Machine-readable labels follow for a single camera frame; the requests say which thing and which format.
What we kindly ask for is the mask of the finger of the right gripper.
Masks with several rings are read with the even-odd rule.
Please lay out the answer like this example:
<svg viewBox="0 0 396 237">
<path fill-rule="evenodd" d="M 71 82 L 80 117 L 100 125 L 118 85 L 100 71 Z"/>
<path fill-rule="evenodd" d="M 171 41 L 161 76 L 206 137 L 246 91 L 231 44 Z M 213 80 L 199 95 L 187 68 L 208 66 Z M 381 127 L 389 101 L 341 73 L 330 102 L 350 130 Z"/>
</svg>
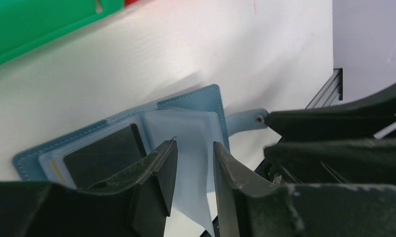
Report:
<svg viewBox="0 0 396 237">
<path fill-rule="evenodd" d="M 396 138 L 280 142 L 264 156 L 288 183 L 396 186 Z"/>
<path fill-rule="evenodd" d="M 396 122 L 396 83 L 368 97 L 330 107 L 271 112 L 265 124 L 286 142 L 372 138 Z"/>
</svg>

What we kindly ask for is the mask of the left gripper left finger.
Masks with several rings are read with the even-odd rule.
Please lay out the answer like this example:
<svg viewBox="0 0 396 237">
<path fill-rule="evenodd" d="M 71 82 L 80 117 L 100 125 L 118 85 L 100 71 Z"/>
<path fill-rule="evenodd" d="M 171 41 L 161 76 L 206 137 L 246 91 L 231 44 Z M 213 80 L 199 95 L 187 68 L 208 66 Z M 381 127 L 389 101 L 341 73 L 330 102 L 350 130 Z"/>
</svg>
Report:
<svg viewBox="0 0 396 237">
<path fill-rule="evenodd" d="M 161 237 L 170 215 L 178 148 L 166 140 L 86 190 L 0 182 L 0 237 Z"/>
</svg>

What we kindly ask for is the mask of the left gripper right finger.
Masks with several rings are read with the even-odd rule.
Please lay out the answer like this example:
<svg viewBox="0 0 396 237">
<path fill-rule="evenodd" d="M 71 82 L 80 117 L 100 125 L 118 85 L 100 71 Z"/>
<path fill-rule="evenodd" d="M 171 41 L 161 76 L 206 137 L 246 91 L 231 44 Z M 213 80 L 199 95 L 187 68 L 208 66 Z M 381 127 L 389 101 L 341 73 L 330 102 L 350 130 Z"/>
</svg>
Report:
<svg viewBox="0 0 396 237">
<path fill-rule="evenodd" d="M 275 185 L 214 142 L 222 237 L 396 237 L 396 186 Z"/>
</svg>

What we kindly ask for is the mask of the red plastic bin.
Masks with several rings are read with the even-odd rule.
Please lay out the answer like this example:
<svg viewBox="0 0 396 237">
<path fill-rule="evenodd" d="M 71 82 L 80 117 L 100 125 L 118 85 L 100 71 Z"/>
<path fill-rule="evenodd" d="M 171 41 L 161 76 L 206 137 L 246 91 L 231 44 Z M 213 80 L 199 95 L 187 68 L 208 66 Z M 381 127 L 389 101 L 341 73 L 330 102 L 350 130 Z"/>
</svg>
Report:
<svg viewBox="0 0 396 237">
<path fill-rule="evenodd" d="M 139 0 L 124 0 L 123 1 L 124 7 L 130 6 L 130 5 L 132 5 L 132 4 L 134 4 L 134 3 L 138 2 L 138 1 Z"/>
</svg>

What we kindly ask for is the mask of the aluminium frame rail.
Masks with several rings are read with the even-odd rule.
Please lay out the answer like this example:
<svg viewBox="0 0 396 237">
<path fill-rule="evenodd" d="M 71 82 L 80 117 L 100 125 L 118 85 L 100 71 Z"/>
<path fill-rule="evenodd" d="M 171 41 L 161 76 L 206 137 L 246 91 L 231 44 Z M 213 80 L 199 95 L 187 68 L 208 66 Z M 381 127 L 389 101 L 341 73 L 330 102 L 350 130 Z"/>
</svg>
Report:
<svg viewBox="0 0 396 237">
<path fill-rule="evenodd" d="M 307 105 L 306 109 L 332 106 L 337 100 L 343 98 L 343 69 L 333 70 L 333 74 L 319 90 L 316 96 Z"/>
</svg>

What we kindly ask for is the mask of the teal card holder wallet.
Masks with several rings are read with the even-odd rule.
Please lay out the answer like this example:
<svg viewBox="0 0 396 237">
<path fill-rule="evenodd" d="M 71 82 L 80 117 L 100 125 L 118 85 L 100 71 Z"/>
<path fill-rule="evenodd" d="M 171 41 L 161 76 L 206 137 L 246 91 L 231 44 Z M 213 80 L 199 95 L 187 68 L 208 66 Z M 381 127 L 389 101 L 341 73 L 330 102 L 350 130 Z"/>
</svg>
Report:
<svg viewBox="0 0 396 237">
<path fill-rule="evenodd" d="M 204 227 L 211 237 L 219 235 L 210 215 L 207 193 L 215 191 L 213 142 L 229 146 L 229 136 L 264 129 L 265 109 L 225 116 L 219 86 L 132 108 L 17 154 L 12 163 L 25 181 L 63 179 L 76 186 L 64 156 L 135 124 L 146 152 L 165 138 L 175 138 L 180 153 L 175 185 L 175 208 Z"/>
</svg>

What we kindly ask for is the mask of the green plastic bin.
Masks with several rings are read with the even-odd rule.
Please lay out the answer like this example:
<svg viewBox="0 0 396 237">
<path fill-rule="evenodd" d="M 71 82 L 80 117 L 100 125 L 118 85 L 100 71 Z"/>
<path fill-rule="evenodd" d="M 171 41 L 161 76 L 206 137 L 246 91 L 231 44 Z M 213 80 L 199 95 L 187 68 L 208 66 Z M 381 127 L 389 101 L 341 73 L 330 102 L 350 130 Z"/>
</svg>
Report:
<svg viewBox="0 0 396 237">
<path fill-rule="evenodd" d="M 123 0 L 0 0 L 0 65 L 124 7 Z"/>
</svg>

